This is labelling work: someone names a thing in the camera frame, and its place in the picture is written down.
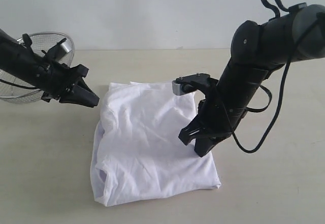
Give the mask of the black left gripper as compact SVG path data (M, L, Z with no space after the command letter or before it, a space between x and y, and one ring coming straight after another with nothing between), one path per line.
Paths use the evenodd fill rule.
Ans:
M41 100L58 100L62 104L75 104L94 108L100 98L87 86L89 69L84 65L68 67L54 62L47 68L38 67L38 88L43 91Z

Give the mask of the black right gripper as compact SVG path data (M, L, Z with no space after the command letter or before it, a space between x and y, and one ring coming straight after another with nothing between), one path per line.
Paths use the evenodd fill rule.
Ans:
M210 94L199 103L198 118L184 127L178 138L184 145L196 139L194 151L204 157L231 136L244 115L242 94Z

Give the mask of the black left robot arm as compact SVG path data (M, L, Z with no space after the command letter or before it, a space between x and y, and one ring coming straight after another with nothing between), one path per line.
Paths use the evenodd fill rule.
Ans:
M47 31L14 39L1 31L1 100L97 106L99 97L84 81L89 69L71 66L74 55L74 42L63 33Z

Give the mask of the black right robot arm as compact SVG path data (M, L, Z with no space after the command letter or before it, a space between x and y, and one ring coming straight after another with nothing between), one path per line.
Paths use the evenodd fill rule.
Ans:
M259 25L245 21L236 30L231 57L219 79L198 73L173 81L175 95L201 91L195 118L179 133L184 144L195 142L198 156L205 156L221 141L234 135L250 112L249 102L270 75L292 62L324 57L324 6L301 3L289 13Z

